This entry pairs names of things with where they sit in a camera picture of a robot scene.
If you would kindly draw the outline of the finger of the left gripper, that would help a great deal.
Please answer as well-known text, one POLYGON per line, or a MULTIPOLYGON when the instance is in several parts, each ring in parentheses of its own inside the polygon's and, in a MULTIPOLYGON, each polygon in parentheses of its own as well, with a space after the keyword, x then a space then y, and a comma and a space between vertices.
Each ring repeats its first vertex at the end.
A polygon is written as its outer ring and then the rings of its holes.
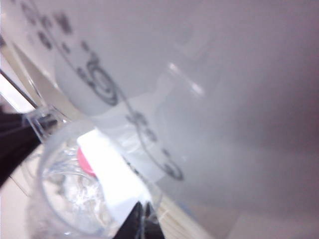
POLYGON ((26 114, 0 108, 0 185, 40 145, 26 114))

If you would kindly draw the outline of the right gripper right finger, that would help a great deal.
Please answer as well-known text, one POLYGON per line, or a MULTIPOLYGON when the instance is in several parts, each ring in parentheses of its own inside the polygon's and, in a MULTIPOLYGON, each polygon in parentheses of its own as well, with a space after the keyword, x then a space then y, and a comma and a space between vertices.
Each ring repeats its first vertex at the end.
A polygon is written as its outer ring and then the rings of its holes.
POLYGON ((165 239, 155 210, 151 203, 147 203, 144 220, 144 236, 146 239, 165 239))

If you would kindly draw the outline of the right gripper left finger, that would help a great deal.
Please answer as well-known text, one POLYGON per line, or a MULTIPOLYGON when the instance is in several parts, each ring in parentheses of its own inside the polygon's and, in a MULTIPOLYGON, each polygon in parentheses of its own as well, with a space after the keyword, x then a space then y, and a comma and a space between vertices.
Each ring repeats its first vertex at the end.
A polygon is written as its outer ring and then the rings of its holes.
POLYGON ((143 206, 137 202, 117 232, 118 239, 139 239, 141 237, 143 206))

